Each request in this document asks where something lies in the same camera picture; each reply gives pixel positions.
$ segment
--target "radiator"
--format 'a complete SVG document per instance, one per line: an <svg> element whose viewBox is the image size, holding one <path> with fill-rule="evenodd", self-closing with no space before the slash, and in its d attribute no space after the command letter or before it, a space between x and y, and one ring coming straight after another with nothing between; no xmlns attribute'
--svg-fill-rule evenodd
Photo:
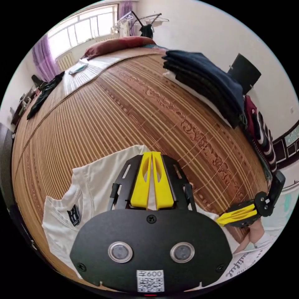
<svg viewBox="0 0 299 299"><path fill-rule="evenodd" d="M67 69L69 69L73 65L75 65L72 52L68 52L64 56L59 57L57 60L57 64L58 64L61 72L66 71Z"/></svg>
<svg viewBox="0 0 299 299"><path fill-rule="evenodd" d="M113 40L115 38L119 38L119 33L109 34L109 35L105 35L105 36L99 36L99 37L96 37L94 39L94 41L95 41L95 43L97 43L99 41Z"/></svg>

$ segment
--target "window frame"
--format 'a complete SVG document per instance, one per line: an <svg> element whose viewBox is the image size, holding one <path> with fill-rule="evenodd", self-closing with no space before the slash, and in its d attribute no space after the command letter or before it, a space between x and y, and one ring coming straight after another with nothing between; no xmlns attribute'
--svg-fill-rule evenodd
<svg viewBox="0 0 299 299"><path fill-rule="evenodd" d="M88 41L90 41L90 40L93 40L93 39L96 39L96 38L105 36L106 34L105 34L105 35L100 35L100 33L99 33L98 16L105 15L105 14L111 14L111 13L112 13L112 25L115 26L116 23L117 23L118 6L119 6L118 4L109 4L109 5L102 5L102 6L93 7L93 8L90 8L90 9L88 9L88 10L83 10L83 11L80 11L80 12L74 14L74 15L69 16L68 18L66 18L65 20L61 21L59 24L57 24L57 25L54 26L53 28L51 28L51 29L47 32L49 40L50 40L53 36L55 36L56 34L60 33L61 31L66 30L66 31L67 31L67 34L68 34L68 37L69 37L69 44L70 44L70 47L69 47L67 50L65 50L64 52L60 53L58 56L53 57L53 58L54 58L55 60L57 60L58 57L60 57L61 55L63 55L63 54L66 53L67 51L71 50L72 48L74 48L74 47L76 47L76 46L78 46L78 45L84 44L84 43L86 43L86 42L88 42ZM97 10L101 10L101 9L105 9L105 8L109 8L109 7L112 8L112 12L104 12L104 13L96 14L96 15L94 15L94 16L87 17L87 18L85 18L85 19L80 20L80 15L84 15L84 14L89 13L89 12L92 12L92 11L97 11ZM93 30L92 30L92 27L91 27L91 19L94 18L94 17L97 18L97 33L98 33L98 36L96 36L96 37L93 37ZM55 32L56 28L62 26L64 23L70 21L71 19L75 19L75 18L77 18L77 21L76 21L76 22L74 22L74 23L72 23L72 24L70 24L70 25L67 25L67 26L65 26L65 27L62 27L60 30L58 30L58 31ZM76 24L79 24L79 23L84 22L84 21L86 21L86 20L89 20L89 27L90 27L90 32L91 32L91 36L92 36L92 37L91 37L91 38L88 38L88 39L87 39L86 41L84 41L84 42L80 42L80 43L79 43L79 42L78 42L78 38L77 38L77 34L76 34L76 29L75 29L74 31L75 31L75 37L76 37L76 42L77 42L77 44L76 44L75 46L72 46L71 39L70 39L70 34L69 34L69 28L72 27L72 26L75 27Z"/></svg>

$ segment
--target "pillow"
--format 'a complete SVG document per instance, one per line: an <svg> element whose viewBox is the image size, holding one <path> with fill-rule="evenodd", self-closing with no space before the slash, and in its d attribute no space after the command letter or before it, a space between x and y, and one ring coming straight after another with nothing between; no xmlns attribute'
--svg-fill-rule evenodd
<svg viewBox="0 0 299 299"><path fill-rule="evenodd" d="M113 40L100 41L87 48L82 58L87 58L87 60L90 60L97 56L109 54L119 50L155 44L156 43L151 38L144 36L127 36Z"/></svg>

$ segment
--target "bamboo mat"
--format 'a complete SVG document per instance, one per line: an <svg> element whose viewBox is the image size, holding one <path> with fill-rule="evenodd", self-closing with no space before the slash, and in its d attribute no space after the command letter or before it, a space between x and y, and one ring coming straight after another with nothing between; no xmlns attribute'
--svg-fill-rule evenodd
<svg viewBox="0 0 299 299"><path fill-rule="evenodd" d="M152 55L156 53L165 53L165 50L132 48L122 51L116 51L111 54L96 57L90 61L84 59L83 62L88 63L88 66L86 69L77 74L70 75L66 71L66 74L62 78L62 81L45 100L45 102L41 106L41 109L35 115L35 117L27 120L27 115L30 112L31 107L36 102L37 98L30 103L30 106L22 116L16 133L16 146L14 146L13 148L14 158L12 162L12 177L15 178L21 156L23 155L23 151L27 147L30 138L34 135L36 129L43 122L43 120L48 117L51 111L54 110L61 101L67 99L67 97L75 92L78 88L81 88L82 86L94 80L97 76L100 75L101 72L105 71L110 66L132 57Z"/></svg>
<svg viewBox="0 0 299 299"><path fill-rule="evenodd" d="M107 68L52 109L22 150L23 137L17 133L12 163L20 163L13 187L21 214L45 257L81 283L88 284L50 253L41 227L46 195L61 198L75 167L144 144L180 162L194 185L196 203L209 212L221 214L232 203L267 191L263 168L241 130L226 126L165 78L161 56L135 57ZM230 232L240 242L248 230Z"/></svg>

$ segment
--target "clothing label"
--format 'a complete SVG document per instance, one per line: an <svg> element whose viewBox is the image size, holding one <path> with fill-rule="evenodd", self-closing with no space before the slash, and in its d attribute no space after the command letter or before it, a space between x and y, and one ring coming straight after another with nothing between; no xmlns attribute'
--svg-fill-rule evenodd
<svg viewBox="0 0 299 299"><path fill-rule="evenodd" d="M73 224L73 226L78 225L80 223L80 216L79 216L78 208L76 207L76 205L74 205L73 208L67 212L68 212L69 219L70 219L71 223Z"/></svg>
<svg viewBox="0 0 299 299"><path fill-rule="evenodd" d="M164 292L164 272L163 270L145 271L137 270L138 292L157 293Z"/></svg>

